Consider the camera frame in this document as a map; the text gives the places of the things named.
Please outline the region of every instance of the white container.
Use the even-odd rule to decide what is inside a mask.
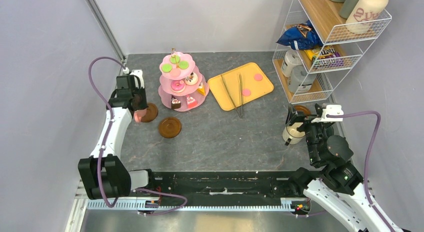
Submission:
[[[305,137],[305,132],[298,131],[298,128],[302,124],[302,122],[296,122],[292,126],[286,126],[284,128],[282,139],[285,141],[286,146],[297,144]]]
[[[354,34],[368,32],[371,21],[379,17],[388,3],[389,0],[359,0],[346,20],[346,28]]]
[[[298,94],[306,93],[311,89],[316,78],[316,73],[308,74],[305,67],[296,66],[287,80],[288,91],[292,93],[297,91]]]
[[[302,65],[302,60],[299,57],[298,53],[294,51],[293,49],[290,49],[285,53],[284,60],[281,65],[282,74],[285,77],[289,78],[290,75],[292,74],[293,68],[296,66],[301,66],[301,65]]]

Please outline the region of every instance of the blue snack bag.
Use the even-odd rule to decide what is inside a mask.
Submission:
[[[290,46],[293,50],[297,51],[310,50],[316,45],[323,46],[323,42],[321,42],[320,37],[309,20],[286,30],[278,39],[277,43],[283,46]]]

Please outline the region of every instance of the cream bottle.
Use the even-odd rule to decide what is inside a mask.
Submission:
[[[346,20],[346,28],[354,34],[368,32],[373,20],[385,9],[389,0],[359,0]]]

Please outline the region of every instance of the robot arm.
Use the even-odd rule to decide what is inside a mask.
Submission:
[[[315,105],[317,115],[306,116],[290,108],[287,122],[303,122],[297,130],[305,132],[310,165],[324,167],[320,179],[314,179],[305,168],[299,168],[290,178],[290,189],[297,195],[305,195],[317,202],[351,232],[402,232],[384,213],[371,196],[367,200],[364,178],[349,161],[353,151],[344,137],[333,135],[328,128],[342,118],[327,115],[343,115],[338,104]]]
[[[366,199],[364,184],[359,183],[353,192],[354,195],[334,193],[322,181],[317,179],[312,180],[307,185],[307,188],[303,190],[305,196],[317,202],[350,232],[390,232],[390,228],[383,222]],[[391,224],[391,228],[394,231],[406,231],[394,224],[374,198],[372,200],[374,206]]]
[[[120,161],[121,148],[125,132],[134,117],[136,122],[146,114],[147,99],[144,87],[143,72],[133,70],[131,74],[116,77],[116,89],[113,91],[108,103],[111,110],[106,111],[106,118],[96,147],[88,158],[79,160],[78,171],[81,176],[85,191],[89,199],[101,199],[97,165],[101,164],[101,180],[107,198],[126,197],[130,194],[132,177]],[[145,185],[148,174],[145,170],[137,174],[137,185]]]

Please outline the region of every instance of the pink cake stand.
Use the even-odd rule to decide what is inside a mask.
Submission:
[[[199,107],[206,99],[206,96],[209,93],[209,85],[206,83],[205,77],[200,73],[199,68],[196,66],[195,61],[193,60],[192,56],[186,53],[176,52],[177,56],[179,56],[180,61],[187,61],[188,62],[188,68],[181,69],[181,74],[178,76],[173,76],[172,72],[164,73],[162,71],[162,65],[164,64],[170,64],[172,68],[176,68],[177,66],[173,63],[171,63],[171,55],[167,55],[163,58],[162,63],[159,65],[160,72],[162,75],[159,78],[160,86],[158,89],[160,99],[162,100],[162,103],[164,106],[171,109],[171,98],[174,96],[179,101],[181,101],[181,107],[175,109],[179,112],[185,112],[189,111],[191,109],[194,109],[196,107]],[[198,77],[198,81],[196,84],[193,85],[185,85],[185,89],[181,92],[174,92],[171,90],[171,83],[173,81],[180,81],[185,79],[186,77],[190,76],[191,73],[195,73]],[[202,95],[197,91],[199,88],[199,84],[203,82],[204,86],[204,93],[205,95]],[[187,105],[187,95],[193,97],[197,101],[197,105],[193,108],[189,108]]]
[[[205,96],[203,96],[202,94],[200,94],[199,92],[195,91],[193,93],[190,94],[191,97],[193,97],[196,101],[197,101],[197,105],[193,108],[189,108],[187,106],[187,100],[186,100],[186,96],[175,96],[175,98],[177,98],[177,100],[181,101],[181,107],[175,109],[175,111],[178,112],[185,112],[185,111],[189,111],[191,109],[197,108],[199,107],[201,104],[203,104],[203,102],[206,99],[206,96],[209,93],[209,85],[206,83],[205,78],[202,79],[203,85],[204,85],[204,93]],[[163,89],[162,89],[162,85],[159,86],[159,95],[160,98],[162,100],[162,104],[168,108],[171,109],[171,94],[166,93]]]
[[[186,69],[181,69],[181,74],[180,74],[179,76],[177,76],[177,77],[173,77],[173,76],[171,75],[171,73],[164,73],[164,72],[162,71],[162,66],[163,66],[164,64],[170,64],[170,65],[172,66],[172,68],[177,68],[177,65],[176,65],[176,64],[173,64],[173,63],[171,63],[171,61],[170,61],[170,59],[171,59],[171,55],[167,55],[167,56],[165,56],[165,57],[163,58],[163,60],[162,60],[162,63],[160,63],[160,65],[159,65],[159,70],[160,70],[160,72],[162,72],[162,75],[163,75],[165,78],[170,79],[170,80],[173,80],[173,81],[181,80],[181,79],[184,79],[185,77],[188,77],[188,76],[192,73],[193,69],[194,69],[194,68],[195,68],[195,66],[196,66],[196,63],[195,63],[195,61],[193,60],[193,57],[192,57],[191,55],[189,55],[189,54],[187,54],[187,53],[181,53],[181,52],[176,52],[175,54],[176,54],[177,56],[179,56],[180,61],[187,61],[187,62],[188,62],[188,68],[186,68]]]

